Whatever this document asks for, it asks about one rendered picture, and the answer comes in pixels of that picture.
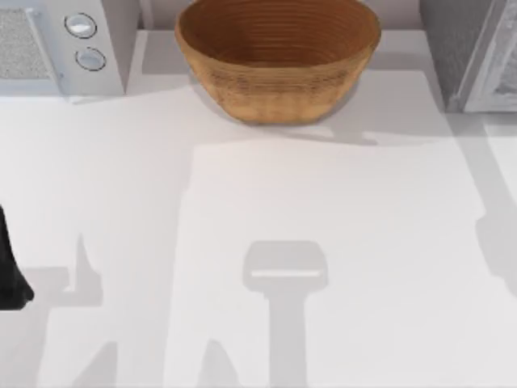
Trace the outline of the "pale microwave oven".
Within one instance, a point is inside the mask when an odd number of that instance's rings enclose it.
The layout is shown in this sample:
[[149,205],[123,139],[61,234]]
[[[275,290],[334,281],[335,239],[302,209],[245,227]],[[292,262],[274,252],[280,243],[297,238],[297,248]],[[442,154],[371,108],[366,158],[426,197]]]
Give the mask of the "pale microwave oven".
[[[90,39],[66,31],[64,18],[76,13],[97,23]],[[140,0],[0,0],[0,97],[124,95],[140,17]],[[87,47],[106,57],[102,70],[76,63]]]

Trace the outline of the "large microwave knob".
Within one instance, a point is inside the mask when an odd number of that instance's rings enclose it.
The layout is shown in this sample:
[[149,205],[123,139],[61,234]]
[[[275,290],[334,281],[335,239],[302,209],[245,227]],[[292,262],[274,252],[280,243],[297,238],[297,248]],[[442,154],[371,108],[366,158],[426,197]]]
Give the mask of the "large microwave knob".
[[67,15],[64,18],[64,26],[71,36],[84,40],[93,37],[98,30],[95,20],[85,13]]

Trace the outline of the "small microwave knob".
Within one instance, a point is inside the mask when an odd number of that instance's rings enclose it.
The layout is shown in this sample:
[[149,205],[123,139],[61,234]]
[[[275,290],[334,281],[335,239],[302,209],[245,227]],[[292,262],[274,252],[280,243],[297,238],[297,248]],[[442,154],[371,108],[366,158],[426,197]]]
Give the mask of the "small microwave knob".
[[82,69],[90,72],[98,72],[102,70],[107,64],[107,59],[103,53],[92,47],[78,50],[74,54],[74,57],[76,63]]

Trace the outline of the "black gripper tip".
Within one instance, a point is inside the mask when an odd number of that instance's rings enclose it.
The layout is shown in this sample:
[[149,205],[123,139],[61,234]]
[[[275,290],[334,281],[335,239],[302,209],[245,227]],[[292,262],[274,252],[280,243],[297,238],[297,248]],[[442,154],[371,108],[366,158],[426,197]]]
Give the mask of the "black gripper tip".
[[0,311],[22,310],[34,296],[15,260],[6,216],[0,205]]

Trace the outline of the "brown woven basket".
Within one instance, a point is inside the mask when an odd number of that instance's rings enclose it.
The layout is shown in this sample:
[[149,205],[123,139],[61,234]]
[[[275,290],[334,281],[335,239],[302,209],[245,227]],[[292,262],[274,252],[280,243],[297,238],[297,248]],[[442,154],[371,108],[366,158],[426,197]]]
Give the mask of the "brown woven basket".
[[360,0],[194,0],[174,33],[195,78],[226,114],[306,124],[357,83],[381,27]]

